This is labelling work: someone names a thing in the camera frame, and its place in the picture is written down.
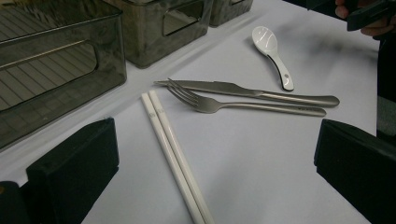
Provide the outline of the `white chopstick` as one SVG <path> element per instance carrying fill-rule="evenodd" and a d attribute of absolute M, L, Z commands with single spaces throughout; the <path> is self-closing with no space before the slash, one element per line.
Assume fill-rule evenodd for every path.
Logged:
<path fill-rule="evenodd" d="M 205 224 L 215 224 L 215 221 L 213 217 L 211 216 L 211 213 L 209 212 L 209 209 L 205 203 L 205 199 L 202 195 L 202 192 L 200 191 L 200 188 L 195 181 L 195 178 L 193 176 L 193 173 L 191 171 L 191 168 L 187 162 L 187 159 L 184 156 L 183 150 L 180 147 L 179 142 L 177 141 L 176 135 L 174 133 L 174 130 L 170 124 L 170 121 L 168 120 L 168 117 L 166 116 L 166 113 L 163 109 L 163 106 L 159 100 L 159 97 L 156 93 L 156 91 L 149 91 L 148 96 L 153 103 L 154 109 L 157 113 L 157 116 L 161 122 L 161 125 L 163 126 L 163 129 L 165 131 L 165 134 L 167 136 L 167 139 L 173 149 L 173 152 L 177 158 L 177 162 L 179 164 L 179 167 L 190 187 L 192 196 L 194 197 L 199 210 L 202 214 L 202 217 L 204 218 Z"/>
<path fill-rule="evenodd" d="M 153 127 L 154 132 L 157 135 L 158 141 L 162 147 L 163 154 L 168 162 L 168 165 L 172 171 L 173 177 L 177 182 L 177 186 L 179 191 L 183 197 L 185 204 L 188 207 L 191 218 L 194 224 L 205 224 L 204 218 L 199 210 L 199 207 L 192 196 L 190 187 L 179 167 L 177 162 L 177 158 L 173 152 L 173 149 L 167 139 L 163 126 L 157 116 L 157 113 L 154 109 L 153 103 L 151 102 L 149 95 L 147 93 L 141 94 L 141 100 L 144 104 L 144 107 L 147 111 L 148 117 L 150 119 L 151 125 Z"/>

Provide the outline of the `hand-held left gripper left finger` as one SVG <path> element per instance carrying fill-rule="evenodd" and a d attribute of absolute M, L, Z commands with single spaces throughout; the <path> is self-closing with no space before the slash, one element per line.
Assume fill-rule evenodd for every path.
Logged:
<path fill-rule="evenodd" d="M 41 224 L 80 224 L 119 170 L 115 121 L 84 126 L 27 169 Z"/>

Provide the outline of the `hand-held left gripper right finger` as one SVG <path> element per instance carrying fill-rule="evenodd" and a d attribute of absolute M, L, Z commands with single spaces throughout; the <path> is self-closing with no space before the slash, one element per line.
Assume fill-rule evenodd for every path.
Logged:
<path fill-rule="evenodd" d="M 325 119 L 314 164 L 317 173 L 372 224 L 396 224 L 396 146 Z"/>

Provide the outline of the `mesh basket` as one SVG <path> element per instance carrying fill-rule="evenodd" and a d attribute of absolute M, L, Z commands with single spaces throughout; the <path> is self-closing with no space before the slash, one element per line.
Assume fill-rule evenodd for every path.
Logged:
<path fill-rule="evenodd" d="M 0 152 L 126 80 L 104 0 L 0 0 Z"/>
<path fill-rule="evenodd" d="M 205 35 L 213 0 L 105 0 L 122 11 L 126 59 L 146 68 Z"/>
<path fill-rule="evenodd" d="M 213 0 L 209 25 L 218 27 L 250 11 L 253 0 Z"/>

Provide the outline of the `metal knife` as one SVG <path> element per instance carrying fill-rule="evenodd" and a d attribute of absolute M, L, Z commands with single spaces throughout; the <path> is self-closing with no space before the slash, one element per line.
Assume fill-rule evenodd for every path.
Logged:
<path fill-rule="evenodd" d="M 316 105 L 323 107 L 336 107 L 340 100 L 332 95 L 310 96 L 294 95 L 272 91 L 262 91 L 243 88 L 234 83 L 221 81 L 194 81 L 194 80 L 175 80 L 179 86 L 192 91 L 204 91 L 225 95 L 235 95 L 270 101 L 293 103 L 299 105 Z"/>

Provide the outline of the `white table cover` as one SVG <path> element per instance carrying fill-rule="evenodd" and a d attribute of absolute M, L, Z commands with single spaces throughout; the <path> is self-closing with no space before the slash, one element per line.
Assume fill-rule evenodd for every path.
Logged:
<path fill-rule="evenodd" d="M 191 224 L 141 96 L 156 91 L 215 224 L 368 224 L 316 171 L 320 119 L 224 108 L 189 109 L 164 79 L 219 80 L 278 91 L 273 64 L 254 47 L 266 26 L 299 94 L 333 95 L 329 119 L 376 130 L 376 60 L 371 37 L 342 21 L 286 3 L 254 0 L 251 10 L 146 69 L 124 85 L 0 152 L 0 181 L 26 181 L 26 168 L 81 127 L 116 122 L 120 169 L 84 224 Z"/>

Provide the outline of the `white ceramic spoon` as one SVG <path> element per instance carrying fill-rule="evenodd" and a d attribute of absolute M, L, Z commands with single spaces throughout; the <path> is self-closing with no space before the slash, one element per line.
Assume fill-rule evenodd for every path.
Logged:
<path fill-rule="evenodd" d="M 294 83 L 289 70 L 281 60 L 278 54 L 278 43 L 276 35 L 267 27 L 255 27 L 251 33 L 256 49 L 268 57 L 275 65 L 281 80 L 281 86 L 284 91 L 293 91 Z"/>

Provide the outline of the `metal fork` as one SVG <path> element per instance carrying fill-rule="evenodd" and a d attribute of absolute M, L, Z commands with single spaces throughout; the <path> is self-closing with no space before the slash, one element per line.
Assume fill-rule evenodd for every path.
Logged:
<path fill-rule="evenodd" d="M 222 103 L 210 97 L 204 97 L 183 88 L 174 80 L 170 79 L 167 89 L 182 103 L 190 106 L 194 110 L 212 114 L 218 112 L 222 108 L 243 108 L 243 109 L 257 109 L 263 111 L 271 111 L 276 113 L 286 113 L 292 115 L 302 115 L 311 117 L 325 117 L 326 111 L 322 108 L 309 106 L 294 106 L 294 105 L 272 105 L 259 104 L 249 102 L 228 102 Z"/>

